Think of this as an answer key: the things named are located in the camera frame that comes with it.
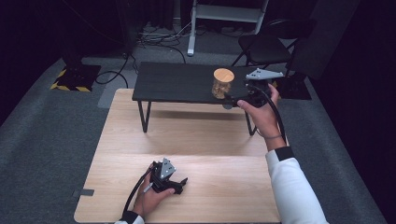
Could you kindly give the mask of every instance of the white shirt sleeve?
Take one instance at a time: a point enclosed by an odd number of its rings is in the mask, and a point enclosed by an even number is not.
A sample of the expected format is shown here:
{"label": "white shirt sleeve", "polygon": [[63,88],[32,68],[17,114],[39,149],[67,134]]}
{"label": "white shirt sleeve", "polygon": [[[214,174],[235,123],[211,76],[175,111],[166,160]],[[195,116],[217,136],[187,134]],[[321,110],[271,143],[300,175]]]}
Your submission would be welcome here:
{"label": "white shirt sleeve", "polygon": [[145,224],[145,220],[141,216],[137,216],[133,223],[128,223],[126,221],[116,221],[114,224]]}
{"label": "white shirt sleeve", "polygon": [[328,223],[300,164],[295,158],[280,159],[276,150],[268,152],[265,158],[281,222]]}

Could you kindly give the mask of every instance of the table leg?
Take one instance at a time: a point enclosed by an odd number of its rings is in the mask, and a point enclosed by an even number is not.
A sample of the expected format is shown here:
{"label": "table leg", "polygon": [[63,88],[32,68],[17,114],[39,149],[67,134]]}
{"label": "table leg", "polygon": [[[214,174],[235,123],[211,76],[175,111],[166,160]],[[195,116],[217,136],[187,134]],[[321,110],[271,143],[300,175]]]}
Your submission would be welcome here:
{"label": "table leg", "polygon": [[250,134],[250,136],[253,136],[254,133],[257,131],[257,127],[256,127],[256,125],[255,125],[255,126],[254,126],[254,129],[251,130],[250,118],[249,118],[247,112],[245,112],[245,116],[247,117],[247,128],[248,128],[248,133]]}
{"label": "table leg", "polygon": [[197,1],[194,0],[194,2],[192,3],[191,32],[190,32],[189,48],[187,50],[188,56],[194,55],[196,15],[197,15]]}
{"label": "table leg", "polygon": [[139,113],[140,113],[140,119],[142,120],[143,132],[146,133],[148,131],[148,127],[149,127],[149,112],[151,110],[151,101],[148,101],[148,109],[146,111],[146,118],[145,118],[145,115],[143,114],[142,102],[138,101],[137,104],[139,105]]}

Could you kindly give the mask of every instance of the black table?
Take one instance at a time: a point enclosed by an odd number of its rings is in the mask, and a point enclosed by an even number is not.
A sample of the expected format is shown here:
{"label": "black table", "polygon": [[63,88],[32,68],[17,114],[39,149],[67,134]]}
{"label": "black table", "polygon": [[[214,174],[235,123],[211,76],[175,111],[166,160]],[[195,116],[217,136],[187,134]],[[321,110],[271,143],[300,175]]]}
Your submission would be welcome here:
{"label": "black table", "polygon": [[[248,94],[244,80],[246,75],[253,72],[255,68],[185,63],[141,63],[132,100],[137,101],[139,106],[143,132],[146,133],[148,130],[151,102],[232,105],[231,100],[220,100],[212,94],[213,73],[218,68],[227,68],[234,74],[230,95],[239,97]],[[143,101],[148,102],[146,117],[143,113]],[[249,116],[245,114],[249,134],[253,135],[257,128],[251,129]]]}

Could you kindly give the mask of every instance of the white stand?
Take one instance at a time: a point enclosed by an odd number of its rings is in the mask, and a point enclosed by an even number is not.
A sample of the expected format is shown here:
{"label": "white stand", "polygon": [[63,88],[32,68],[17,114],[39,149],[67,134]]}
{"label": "white stand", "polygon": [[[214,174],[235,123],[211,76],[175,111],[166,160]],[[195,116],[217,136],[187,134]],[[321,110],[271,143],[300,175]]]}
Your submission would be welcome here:
{"label": "white stand", "polygon": [[195,21],[197,18],[220,21],[255,22],[255,34],[257,34],[262,27],[262,19],[264,18],[267,5],[268,0],[264,0],[262,3],[262,8],[219,7],[210,5],[199,5],[197,4],[197,0],[194,0],[192,4],[191,33],[187,55],[192,56],[194,54]]}

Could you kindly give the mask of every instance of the right hand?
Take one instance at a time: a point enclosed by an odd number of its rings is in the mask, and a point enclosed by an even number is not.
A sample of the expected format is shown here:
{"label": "right hand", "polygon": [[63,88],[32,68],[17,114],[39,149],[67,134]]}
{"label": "right hand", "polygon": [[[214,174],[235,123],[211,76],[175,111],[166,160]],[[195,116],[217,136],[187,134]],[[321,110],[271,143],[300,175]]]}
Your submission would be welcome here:
{"label": "right hand", "polygon": [[[279,98],[279,92],[276,88],[268,84],[268,87],[271,90],[271,100],[274,102],[275,106],[277,106],[277,99]],[[265,137],[273,137],[279,136],[280,130],[277,126],[276,115],[271,108],[271,106],[267,103],[260,108],[257,108],[246,101],[239,100],[238,106],[244,109],[253,119],[254,124],[259,129],[260,134]],[[285,141],[282,138],[277,138],[274,140],[265,140],[267,143],[268,150],[283,147],[286,145]]]}

